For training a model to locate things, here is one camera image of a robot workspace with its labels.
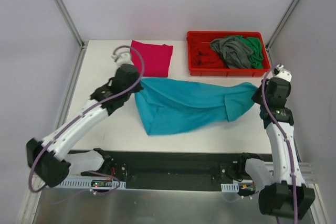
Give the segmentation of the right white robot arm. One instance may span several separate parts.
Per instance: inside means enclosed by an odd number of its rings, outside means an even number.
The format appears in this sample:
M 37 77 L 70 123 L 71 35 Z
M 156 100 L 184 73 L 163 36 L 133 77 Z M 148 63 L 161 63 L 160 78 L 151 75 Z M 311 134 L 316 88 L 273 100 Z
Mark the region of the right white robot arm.
M 291 75 L 277 75 L 263 78 L 251 98 L 260 106 L 260 118 L 271 145 L 273 171 L 267 169 L 260 155 L 253 153 L 242 153 L 233 171 L 237 180 L 252 179 L 263 215 L 288 218 L 298 223 L 316 196 L 306 185 L 297 160 L 293 115 L 286 108 L 290 92 Z

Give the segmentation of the teal t shirt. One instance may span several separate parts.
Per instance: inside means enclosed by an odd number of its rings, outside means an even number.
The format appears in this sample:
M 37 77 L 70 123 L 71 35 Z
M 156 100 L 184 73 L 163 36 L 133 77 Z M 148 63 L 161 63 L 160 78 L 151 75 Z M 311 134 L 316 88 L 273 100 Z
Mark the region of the teal t shirt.
M 146 78 L 135 103 L 147 135 L 172 135 L 216 122 L 233 122 L 253 105 L 257 87 L 232 87 L 167 78 Z

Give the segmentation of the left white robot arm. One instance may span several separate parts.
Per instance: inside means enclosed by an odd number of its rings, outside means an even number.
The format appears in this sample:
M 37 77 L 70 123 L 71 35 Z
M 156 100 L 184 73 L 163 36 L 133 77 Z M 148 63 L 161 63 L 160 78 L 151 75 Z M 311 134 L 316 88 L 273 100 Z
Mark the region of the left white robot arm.
M 69 123 L 41 140 L 32 138 L 26 144 L 27 163 L 48 187 L 61 184 L 68 175 L 96 172 L 111 175 L 111 156 L 100 148 L 70 154 L 72 147 L 95 125 L 109 117 L 129 100 L 131 94 L 142 90 L 136 66 L 122 64 L 114 77 L 98 87 L 78 115 Z

